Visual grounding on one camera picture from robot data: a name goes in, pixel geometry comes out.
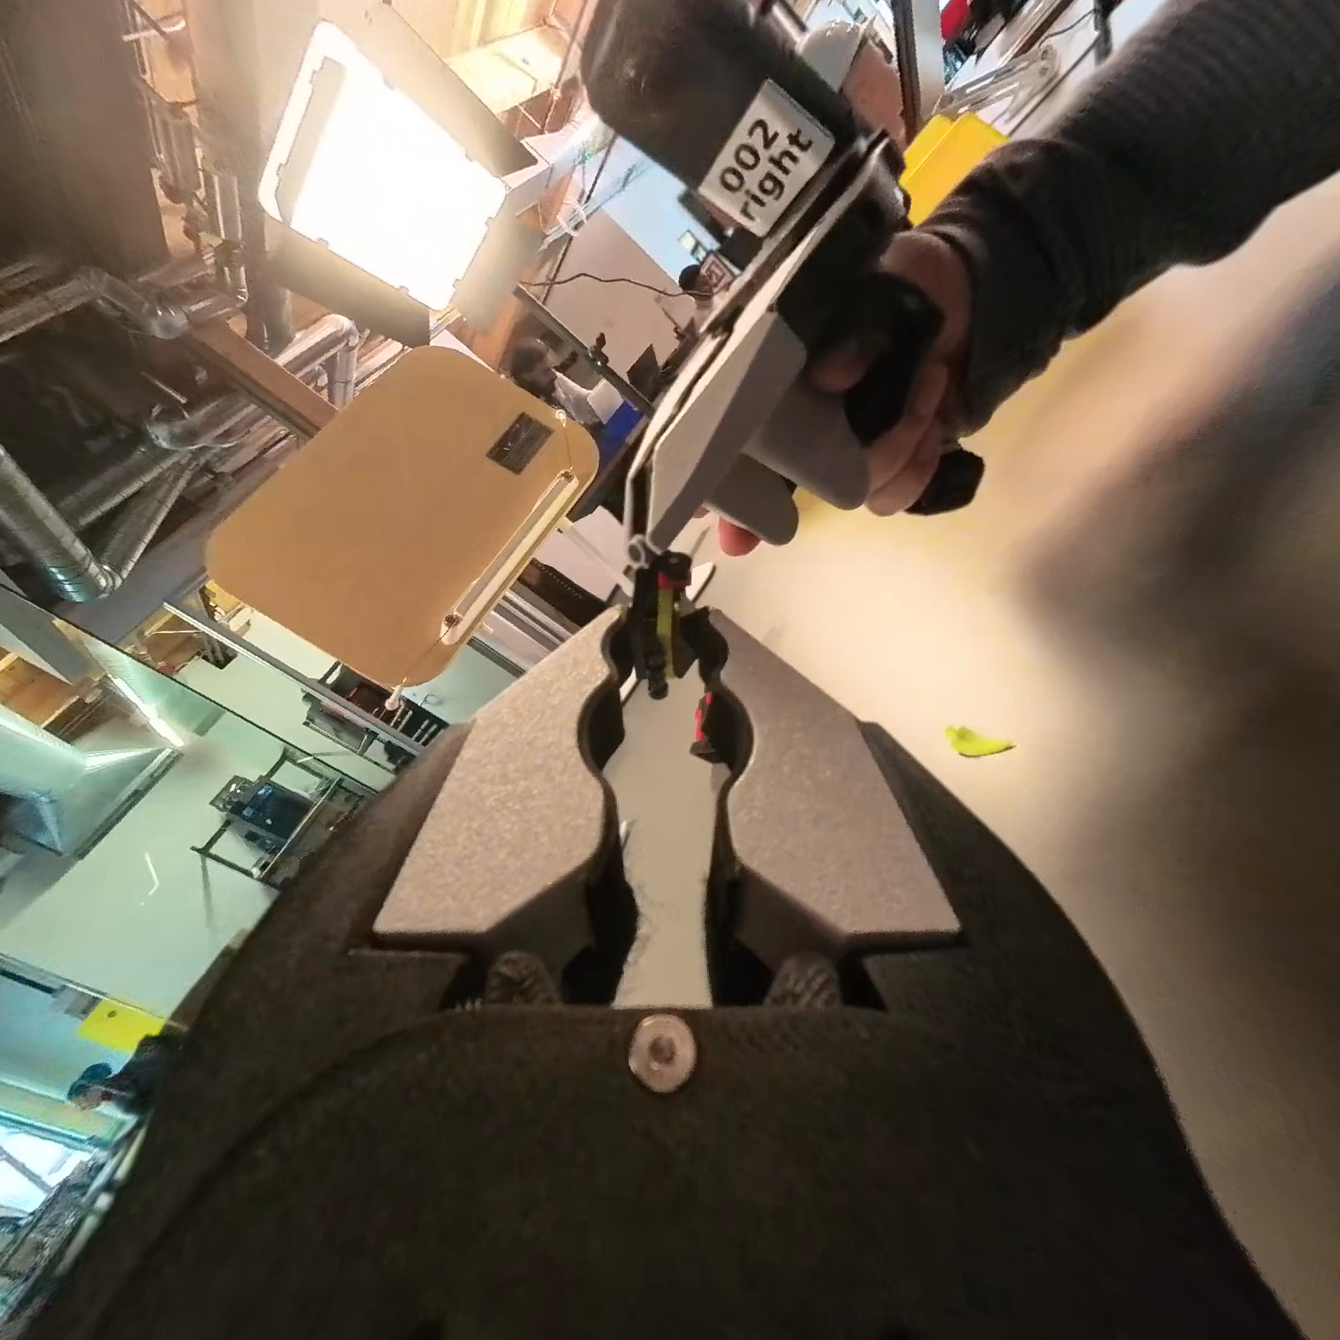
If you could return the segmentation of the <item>yellow plastic bin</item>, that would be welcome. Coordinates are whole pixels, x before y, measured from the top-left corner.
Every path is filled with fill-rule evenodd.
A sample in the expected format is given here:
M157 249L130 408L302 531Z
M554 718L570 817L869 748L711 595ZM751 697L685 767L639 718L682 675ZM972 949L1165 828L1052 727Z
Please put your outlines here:
M897 178L912 226L953 191L980 159L1009 137L972 111L936 113L912 139Z

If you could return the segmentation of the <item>wooden head desk lamp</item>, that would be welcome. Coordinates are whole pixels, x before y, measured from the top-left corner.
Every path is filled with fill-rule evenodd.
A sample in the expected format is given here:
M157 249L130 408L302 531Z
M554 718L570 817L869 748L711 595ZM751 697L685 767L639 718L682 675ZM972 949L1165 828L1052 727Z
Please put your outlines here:
M454 348L414 348L211 531L205 571L358 676L417 689L596 472L574 418Z

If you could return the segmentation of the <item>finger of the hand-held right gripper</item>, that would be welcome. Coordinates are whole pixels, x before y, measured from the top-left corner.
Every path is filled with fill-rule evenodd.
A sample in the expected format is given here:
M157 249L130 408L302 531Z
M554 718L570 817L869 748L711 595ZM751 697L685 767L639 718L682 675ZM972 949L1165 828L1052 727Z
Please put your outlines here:
M661 394L625 477L625 547L644 534L664 552L696 515L725 518L735 445L733 399L722 378L731 328L706 332Z
M787 544L792 490L840 510L865 502L865 453L843 402L805 376L806 352L776 316L700 348L649 427L639 458L639 552L668 550L698 509Z

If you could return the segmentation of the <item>yellow sign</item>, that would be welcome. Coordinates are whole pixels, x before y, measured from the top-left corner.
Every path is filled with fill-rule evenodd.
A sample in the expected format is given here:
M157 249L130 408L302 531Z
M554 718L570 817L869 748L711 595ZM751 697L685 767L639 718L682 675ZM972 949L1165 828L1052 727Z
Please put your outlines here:
M157 1035L168 1021L116 998L98 998L76 1029L76 1037L90 1045L119 1053L133 1051L149 1035Z

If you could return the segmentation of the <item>silver spiral ventilation duct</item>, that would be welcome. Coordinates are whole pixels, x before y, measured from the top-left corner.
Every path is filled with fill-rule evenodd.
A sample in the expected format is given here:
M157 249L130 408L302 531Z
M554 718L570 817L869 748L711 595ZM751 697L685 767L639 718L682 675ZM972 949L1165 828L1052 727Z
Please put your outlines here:
M208 456L202 448L135 448L50 494L2 448L2 560L33 568L65 601L116 592Z

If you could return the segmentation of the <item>person's right forearm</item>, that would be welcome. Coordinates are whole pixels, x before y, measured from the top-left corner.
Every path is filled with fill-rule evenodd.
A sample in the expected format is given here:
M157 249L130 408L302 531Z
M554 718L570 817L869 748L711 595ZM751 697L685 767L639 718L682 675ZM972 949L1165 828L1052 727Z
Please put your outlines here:
M971 293L956 432L1180 265L1232 253L1338 169L1338 3L1165 3L1039 135L991 151L924 231Z

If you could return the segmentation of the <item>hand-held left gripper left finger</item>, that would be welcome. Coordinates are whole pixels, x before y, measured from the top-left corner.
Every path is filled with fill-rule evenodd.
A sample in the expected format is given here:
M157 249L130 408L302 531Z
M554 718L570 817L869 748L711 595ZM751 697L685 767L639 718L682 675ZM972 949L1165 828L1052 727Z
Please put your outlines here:
M625 738L625 611L607 609L478 711L373 920L384 949L522 951L609 1005L633 895L605 769Z

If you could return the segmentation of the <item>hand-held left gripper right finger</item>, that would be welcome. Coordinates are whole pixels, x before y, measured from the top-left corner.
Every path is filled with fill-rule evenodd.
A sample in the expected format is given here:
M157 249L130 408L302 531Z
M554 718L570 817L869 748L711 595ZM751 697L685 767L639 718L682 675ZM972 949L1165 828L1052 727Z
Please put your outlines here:
M798 987L795 960L840 1003L881 1005L872 960L950 947L960 919L865 726L728 616L698 611L684 632L722 756L704 893L712 1005Z

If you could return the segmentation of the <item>person's right hand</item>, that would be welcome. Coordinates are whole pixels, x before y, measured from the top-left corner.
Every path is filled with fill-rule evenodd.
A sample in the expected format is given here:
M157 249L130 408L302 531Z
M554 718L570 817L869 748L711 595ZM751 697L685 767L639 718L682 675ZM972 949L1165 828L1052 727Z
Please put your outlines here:
M936 341L913 362L901 416L865 448L865 509L891 515L921 498L940 454L960 431L972 292L960 253L928 228L901 231L878 268L917 289L940 314Z

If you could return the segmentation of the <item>small black lego assembly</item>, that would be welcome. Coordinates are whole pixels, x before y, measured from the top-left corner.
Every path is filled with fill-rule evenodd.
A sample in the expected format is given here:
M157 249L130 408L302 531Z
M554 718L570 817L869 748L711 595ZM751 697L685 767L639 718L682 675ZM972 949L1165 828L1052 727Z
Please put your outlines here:
M676 549L647 558L631 576L626 630L633 673L653 702L664 700L671 681L695 667L696 652L684 632L692 614L690 582L692 558Z

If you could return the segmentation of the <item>studio light panel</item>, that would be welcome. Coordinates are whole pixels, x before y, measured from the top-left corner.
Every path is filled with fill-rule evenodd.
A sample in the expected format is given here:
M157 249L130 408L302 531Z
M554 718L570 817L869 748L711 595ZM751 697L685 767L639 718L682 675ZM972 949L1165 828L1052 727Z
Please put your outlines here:
M436 314L540 166L393 3L317 3L256 201L293 239Z

